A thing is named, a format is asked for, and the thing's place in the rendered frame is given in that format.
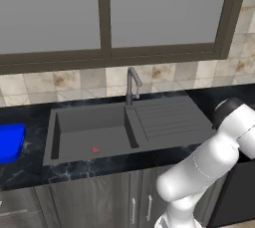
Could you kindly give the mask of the dark grey faucet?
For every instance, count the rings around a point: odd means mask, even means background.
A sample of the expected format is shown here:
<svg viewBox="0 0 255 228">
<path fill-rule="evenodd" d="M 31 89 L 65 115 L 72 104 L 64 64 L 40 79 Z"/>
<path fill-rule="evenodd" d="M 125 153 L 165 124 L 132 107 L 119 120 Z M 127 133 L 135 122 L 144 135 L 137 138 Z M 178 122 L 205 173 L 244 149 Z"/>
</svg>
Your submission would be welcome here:
<svg viewBox="0 0 255 228">
<path fill-rule="evenodd" d="M 126 93 L 126 105 L 132 105 L 132 91 L 131 91 L 131 83 L 132 80 L 135 81 L 136 88 L 139 89 L 142 86 L 142 81 L 139 78 L 136 70 L 133 67 L 129 67 L 127 69 L 127 93 Z"/>
</svg>

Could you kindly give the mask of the dark grey sink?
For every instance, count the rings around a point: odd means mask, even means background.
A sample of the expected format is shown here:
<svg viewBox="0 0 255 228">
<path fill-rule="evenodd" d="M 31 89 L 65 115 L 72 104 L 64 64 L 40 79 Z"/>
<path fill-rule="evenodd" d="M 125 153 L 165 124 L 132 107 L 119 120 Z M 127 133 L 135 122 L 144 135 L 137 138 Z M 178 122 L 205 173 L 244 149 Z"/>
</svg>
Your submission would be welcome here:
<svg viewBox="0 0 255 228">
<path fill-rule="evenodd" d="M 211 121 L 188 96 L 55 109 L 43 164 L 190 146 L 213 135 Z"/>
</svg>

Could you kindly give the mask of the blue tray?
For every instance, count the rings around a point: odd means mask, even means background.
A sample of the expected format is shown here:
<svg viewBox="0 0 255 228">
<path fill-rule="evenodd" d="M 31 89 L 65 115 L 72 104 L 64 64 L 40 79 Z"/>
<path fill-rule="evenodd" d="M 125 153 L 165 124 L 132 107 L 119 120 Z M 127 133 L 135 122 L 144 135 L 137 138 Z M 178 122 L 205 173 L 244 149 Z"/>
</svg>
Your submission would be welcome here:
<svg viewBox="0 0 255 228">
<path fill-rule="evenodd" d="M 20 157 L 25 135 L 23 123 L 0 125 L 0 164 L 14 162 Z"/>
</svg>

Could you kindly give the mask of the dark framed window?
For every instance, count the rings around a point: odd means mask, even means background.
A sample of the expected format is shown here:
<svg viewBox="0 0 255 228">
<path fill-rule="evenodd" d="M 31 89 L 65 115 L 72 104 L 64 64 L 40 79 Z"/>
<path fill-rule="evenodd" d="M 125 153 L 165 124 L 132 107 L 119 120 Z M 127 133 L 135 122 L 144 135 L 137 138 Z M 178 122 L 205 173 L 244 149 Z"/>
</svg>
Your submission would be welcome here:
<svg viewBox="0 0 255 228">
<path fill-rule="evenodd" d="M 243 0 L 0 0 L 0 75 L 221 60 Z"/>
</svg>

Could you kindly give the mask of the grey cupboard door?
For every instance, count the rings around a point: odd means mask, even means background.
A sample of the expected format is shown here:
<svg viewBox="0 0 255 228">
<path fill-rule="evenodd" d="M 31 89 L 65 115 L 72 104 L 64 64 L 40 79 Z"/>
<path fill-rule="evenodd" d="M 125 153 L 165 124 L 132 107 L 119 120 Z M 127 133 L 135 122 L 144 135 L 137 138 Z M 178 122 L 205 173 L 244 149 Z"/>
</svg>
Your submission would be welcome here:
<svg viewBox="0 0 255 228">
<path fill-rule="evenodd" d="M 130 173 L 129 186 L 129 225 L 128 228 L 153 228 L 156 220 L 167 208 L 156 191 L 157 178 L 170 169 L 170 165 L 136 170 Z M 208 226 L 214 207 L 226 176 L 219 178 L 203 194 L 194 210 L 195 219 L 203 228 Z M 148 196 L 152 196 L 150 220 L 147 222 Z M 131 224 L 131 199 L 135 198 L 135 223 Z"/>
<path fill-rule="evenodd" d="M 128 228 L 129 173 L 35 188 L 48 228 Z"/>
</svg>

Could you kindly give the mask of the black dishwasher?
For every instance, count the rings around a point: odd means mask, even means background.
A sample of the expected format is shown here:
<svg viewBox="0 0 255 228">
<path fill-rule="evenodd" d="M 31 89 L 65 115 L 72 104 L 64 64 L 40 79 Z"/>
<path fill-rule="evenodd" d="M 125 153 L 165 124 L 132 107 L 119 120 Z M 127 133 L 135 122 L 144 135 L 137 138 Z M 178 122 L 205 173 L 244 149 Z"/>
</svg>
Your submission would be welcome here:
<svg viewBox="0 0 255 228">
<path fill-rule="evenodd" d="M 237 163 L 227 175 L 208 228 L 218 228 L 254 219 L 255 161 Z"/>
</svg>

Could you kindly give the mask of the grey drawer front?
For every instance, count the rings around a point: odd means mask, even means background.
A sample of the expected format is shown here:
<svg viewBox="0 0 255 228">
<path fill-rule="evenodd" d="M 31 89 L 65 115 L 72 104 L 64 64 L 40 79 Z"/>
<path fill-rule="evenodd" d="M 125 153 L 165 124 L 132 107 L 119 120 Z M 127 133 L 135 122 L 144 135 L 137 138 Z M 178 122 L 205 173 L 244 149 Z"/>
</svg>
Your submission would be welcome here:
<svg viewBox="0 0 255 228">
<path fill-rule="evenodd" d="M 21 209 L 28 213 L 0 218 L 0 228 L 48 228 L 33 187 L 0 191 L 0 213 Z"/>
</svg>

